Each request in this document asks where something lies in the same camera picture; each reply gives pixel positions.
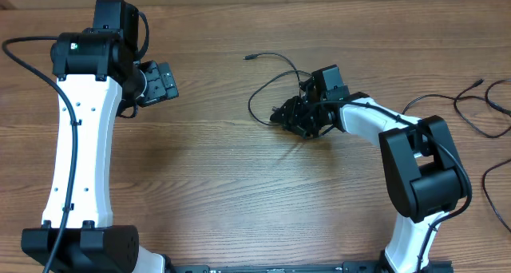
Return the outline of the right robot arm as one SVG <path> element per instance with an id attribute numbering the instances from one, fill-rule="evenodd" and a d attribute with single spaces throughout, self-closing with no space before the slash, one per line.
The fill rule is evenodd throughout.
<path id="1" fill-rule="evenodd" d="M 450 261 L 431 261 L 442 222 L 460 214 L 471 185 L 446 122 L 439 116 L 408 117 L 365 93 L 350 93 L 339 67 L 311 73 L 301 94 L 275 108 L 274 124 L 302 138 L 338 129 L 368 140 L 382 156 L 386 189 L 397 211 L 390 242 L 375 261 L 344 262 L 343 272 L 451 272 Z"/>

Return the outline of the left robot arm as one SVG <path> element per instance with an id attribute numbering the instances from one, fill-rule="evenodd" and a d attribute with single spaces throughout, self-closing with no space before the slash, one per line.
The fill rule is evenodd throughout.
<path id="1" fill-rule="evenodd" d="M 171 272 L 168 256 L 140 244 L 133 225 L 113 223 L 109 170 L 113 127 L 126 109 L 178 96 L 168 64 L 146 61 L 149 26 L 124 0 L 97 0 L 93 24 L 53 39 L 51 85 L 59 96 L 53 181 L 38 228 L 22 250 L 53 272 Z"/>

